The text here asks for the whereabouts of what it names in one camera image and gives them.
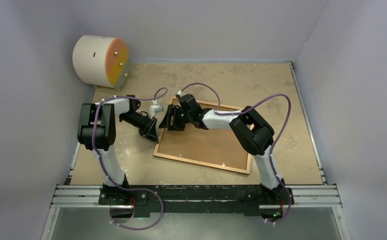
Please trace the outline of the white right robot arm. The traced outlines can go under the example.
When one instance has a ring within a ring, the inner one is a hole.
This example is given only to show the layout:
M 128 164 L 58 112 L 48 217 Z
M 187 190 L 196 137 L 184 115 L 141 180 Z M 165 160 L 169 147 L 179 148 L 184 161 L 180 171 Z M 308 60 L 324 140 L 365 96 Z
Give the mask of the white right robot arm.
M 223 111 L 201 107 L 192 94 L 179 93 L 176 98 L 178 103 L 168 105 L 160 129 L 184 131 L 186 124 L 192 124 L 203 130 L 231 130 L 256 162 L 263 199 L 273 204 L 282 197 L 283 181 L 271 159 L 275 131 L 252 106 Z

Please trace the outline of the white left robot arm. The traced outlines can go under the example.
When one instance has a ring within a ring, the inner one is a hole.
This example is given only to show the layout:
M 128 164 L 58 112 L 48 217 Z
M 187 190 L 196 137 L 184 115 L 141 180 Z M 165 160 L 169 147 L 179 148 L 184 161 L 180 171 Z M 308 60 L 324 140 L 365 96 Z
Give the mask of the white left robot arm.
M 157 118 L 152 113 L 138 112 L 140 99 L 134 95 L 114 96 L 98 103 L 81 105 L 77 140 L 98 160 L 103 176 L 103 190 L 112 189 L 111 198 L 119 205 L 126 204 L 131 192 L 145 188 L 130 188 L 127 176 L 119 166 L 114 149 L 116 117 L 138 129 L 144 139 L 159 143 Z

